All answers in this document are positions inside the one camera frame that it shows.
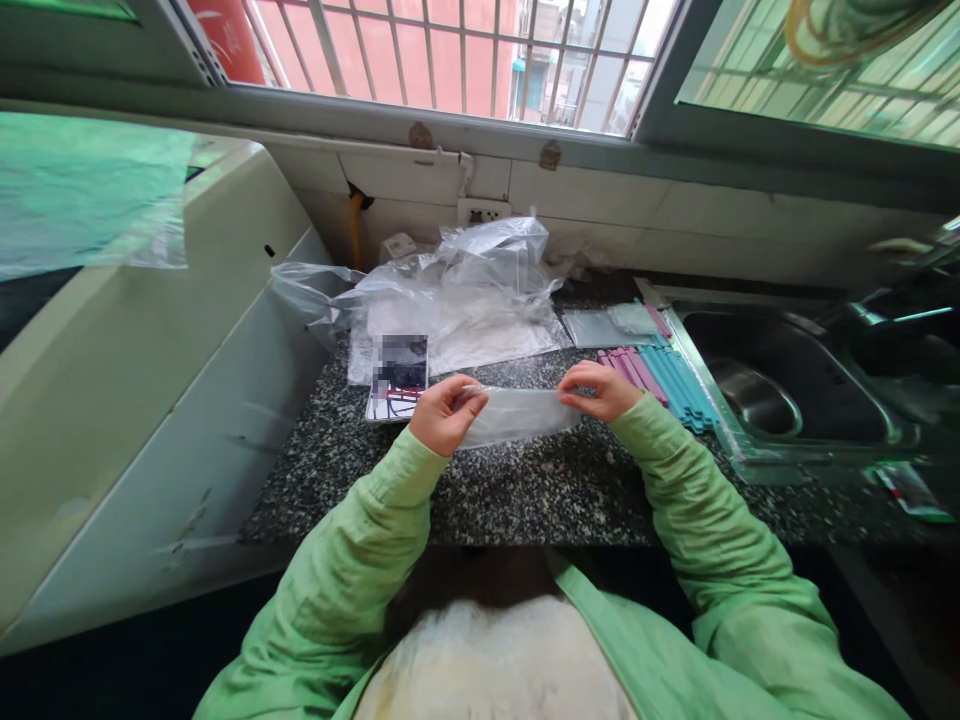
dark floor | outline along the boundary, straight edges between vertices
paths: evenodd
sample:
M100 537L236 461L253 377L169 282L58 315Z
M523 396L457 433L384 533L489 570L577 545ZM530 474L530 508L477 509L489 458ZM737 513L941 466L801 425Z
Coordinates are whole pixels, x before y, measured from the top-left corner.
M604 586L689 634L692 614L661 550L591 548L578 564ZM916 720L924 715L829 554L791 550L821 593L847 662L882 685ZM279 574L0 659L0 718L189 718L216 673L237 654Z

speckled countertop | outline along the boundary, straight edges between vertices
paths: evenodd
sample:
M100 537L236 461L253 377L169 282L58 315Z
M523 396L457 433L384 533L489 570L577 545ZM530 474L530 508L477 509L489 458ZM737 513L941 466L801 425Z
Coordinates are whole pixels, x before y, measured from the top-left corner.
M634 294L630 274L603 276L555 296L560 307L622 302ZM567 368L596 351L570 348L466 368L489 385L553 388ZM245 542L299 541L370 472L402 426L364 420L367 390L346 385L341 348L321 371L241 529ZM746 485L730 469L718 440L699 438L750 509L787 544L915 544L955 541L952 527L906 515L886 489L862 485ZM960 516L954 483L931 483ZM461 545L657 545L640 470L607 427L592 418L544 438L458 451L433 495L430 539Z

sink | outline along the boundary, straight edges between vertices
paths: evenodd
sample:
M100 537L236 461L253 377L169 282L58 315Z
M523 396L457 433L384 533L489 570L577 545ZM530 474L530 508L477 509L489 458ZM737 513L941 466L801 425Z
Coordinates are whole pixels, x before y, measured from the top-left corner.
M674 349L716 407L717 438L745 482L862 483L864 471L881 460L939 464L949 455L950 462L957 461L957 450L931 442L932 434L921 435L918 424L884 405L856 363L782 300L674 299L664 311ZM736 370L732 385L730 377L719 378L726 396L711 367L718 373ZM746 379L750 383L744 386ZM761 386L764 399L754 409L768 412L763 403L779 396L790 411L785 419L774 416L769 432L738 402L745 396L734 392ZM791 415L795 422L787 422Z
M781 442L879 444L894 434L888 415L843 365L817 338L789 321L742 311L692 311L682 322L708 368L723 359L738 361L793 398L803 424ZM749 424L741 426L754 432Z

window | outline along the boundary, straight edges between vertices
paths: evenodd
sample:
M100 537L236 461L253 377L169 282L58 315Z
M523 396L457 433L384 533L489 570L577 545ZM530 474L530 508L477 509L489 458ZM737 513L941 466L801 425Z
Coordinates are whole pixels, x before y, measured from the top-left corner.
M862 31L876 19L858 14L869 3L725 0L678 100L960 147L960 3L946 5L916 4L914 19L903 15L909 3L894 3L898 12L881 16L893 29L879 34L878 53L876 34Z
M566 167L944 213L960 197L960 0L116 5L136 22L51 3L114 5L0 0L0 97L398 145L423 122L478 155L556 142Z
M243 0L231 81L623 137L676 0Z

hand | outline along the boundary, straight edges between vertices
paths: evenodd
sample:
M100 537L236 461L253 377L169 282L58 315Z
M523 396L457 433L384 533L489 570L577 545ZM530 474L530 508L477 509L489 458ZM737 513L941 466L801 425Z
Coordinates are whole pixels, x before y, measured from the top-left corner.
M458 403L457 397L468 385L482 387L471 377L454 375L429 388L417 401L410 419L410 432L437 455L453 455L490 399L485 392L480 392L466 402Z
M596 397L580 395L576 392L577 387L595 388ZM575 407L606 423L616 420L643 397L643 390L631 385L616 370L590 360L577 363L567 370L557 390L560 391L560 402L564 405Z

